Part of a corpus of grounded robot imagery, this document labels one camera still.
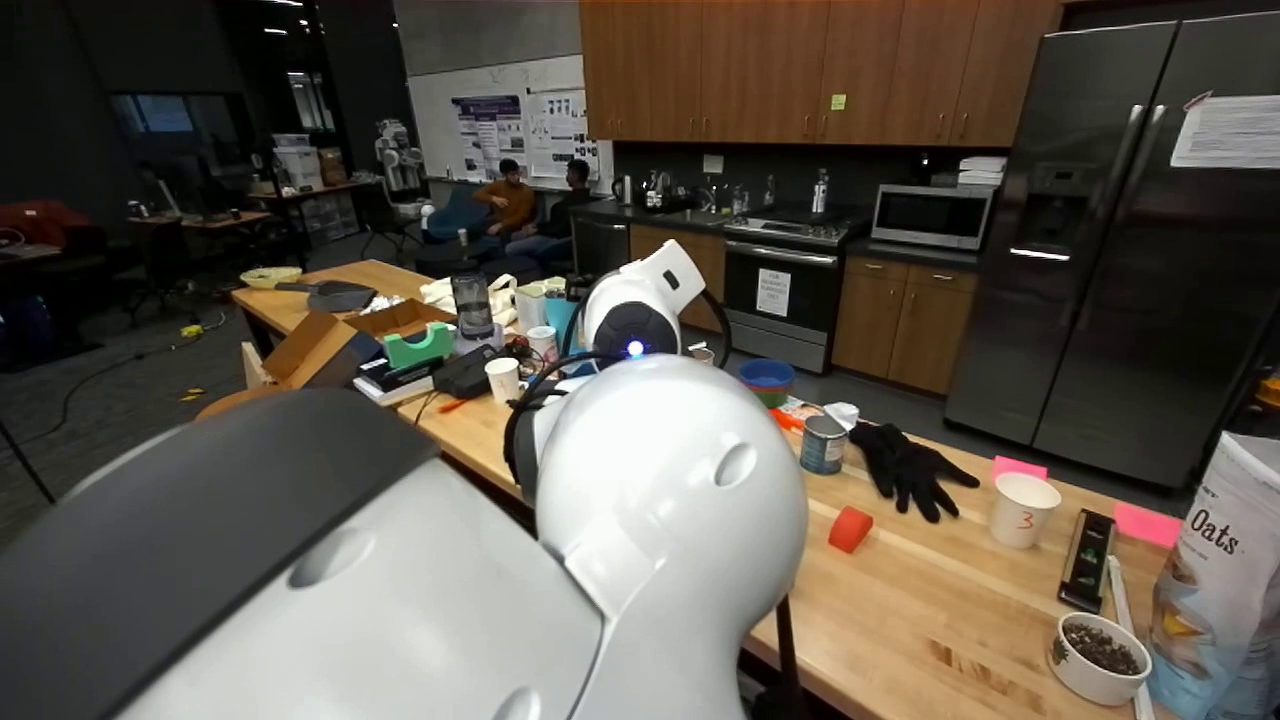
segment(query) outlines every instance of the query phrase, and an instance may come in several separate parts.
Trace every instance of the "bowl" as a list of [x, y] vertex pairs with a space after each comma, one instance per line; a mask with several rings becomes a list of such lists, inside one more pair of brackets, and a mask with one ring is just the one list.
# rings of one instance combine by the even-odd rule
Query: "bowl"
[[1094, 702], [1129, 702], [1154, 674], [1154, 651], [1121, 625], [1063, 613], [1048, 644], [1053, 674]]
[[780, 359], [749, 359], [735, 377], [761, 394], [765, 408], [780, 408], [794, 394], [796, 367]]
[[278, 286], [278, 285], [296, 285], [305, 267], [250, 267], [242, 272], [242, 285], [250, 286]]

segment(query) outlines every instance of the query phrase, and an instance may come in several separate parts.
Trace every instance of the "black glove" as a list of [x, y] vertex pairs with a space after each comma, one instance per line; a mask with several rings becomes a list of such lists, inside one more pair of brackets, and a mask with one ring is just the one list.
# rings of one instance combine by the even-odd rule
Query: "black glove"
[[898, 512], [909, 512], [918, 500], [921, 515], [936, 524], [936, 508], [961, 515], [956, 500], [939, 486], [939, 478], [975, 486], [975, 475], [969, 475], [939, 453], [912, 444], [898, 422], [855, 422], [849, 441], [863, 453], [879, 497], [898, 497]]

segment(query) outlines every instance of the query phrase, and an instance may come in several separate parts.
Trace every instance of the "countertop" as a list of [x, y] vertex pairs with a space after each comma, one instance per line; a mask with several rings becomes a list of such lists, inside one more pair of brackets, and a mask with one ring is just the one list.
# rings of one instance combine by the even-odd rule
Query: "countertop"
[[[576, 202], [573, 214], [603, 219], [603, 225], [694, 229], [694, 230], [726, 230], [727, 225], [743, 219], [743, 214], [711, 214], [711, 210], [646, 210], [638, 202], [618, 202], [618, 201]], [[849, 241], [845, 252], [849, 254], [909, 260], [909, 262], [946, 262], [946, 267], [975, 267], [979, 262], [979, 254], [905, 248], [905, 242], [872, 242], [868, 235]]]

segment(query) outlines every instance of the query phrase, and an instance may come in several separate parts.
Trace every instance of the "wooden countertop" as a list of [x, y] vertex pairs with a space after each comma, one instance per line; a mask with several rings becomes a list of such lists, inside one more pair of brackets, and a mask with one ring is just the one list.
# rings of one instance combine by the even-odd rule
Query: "wooden countertop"
[[[350, 262], [307, 278], [358, 278], [396, 296], [426, 285], [389, 262]], [[278, 331], [305, 317], [305, 290], [236, 290]], [[415, 419], [458, 462], [521, 497], [506, 462], [508, 408], [493, 394], [452, 408], [441, 394], [396, 408]], [[796, 651], [806, 689], [855, 714], [1131, 714], [1073, 696], [1043, 663], [1056, 614], [1056, 579], [1070, 531], [1081, 508], [1108, 512], [1113, 500], [1056, 483], [1056, 512], [1038, 552], [1014, 552], [987, 538], [992, 462], [946, 448], [979, 486], [949, 486], [961, 521], [923, 524], [899, 515], [875, 497], [859, 453], [845, 453], [840, 475], [807, 475], [807, 546], [794, 588]], [[840, 508], [875, 515], [872, 535], [853, 552], [828, 546], [828, 524]], [[1164, 552], [1115, 538], [1123, 561], [1131, 614], [1143, 627]], [[777, 658], [771, 618], [749, 636], [749, 651]]]

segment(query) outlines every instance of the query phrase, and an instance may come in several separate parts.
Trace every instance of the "oven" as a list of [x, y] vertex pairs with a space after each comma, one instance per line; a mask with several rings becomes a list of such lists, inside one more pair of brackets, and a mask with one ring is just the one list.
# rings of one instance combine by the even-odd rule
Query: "oven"
[[732, 349], [828, 373], [840, 312], [845, 242], [726, 235], [726, 312]]

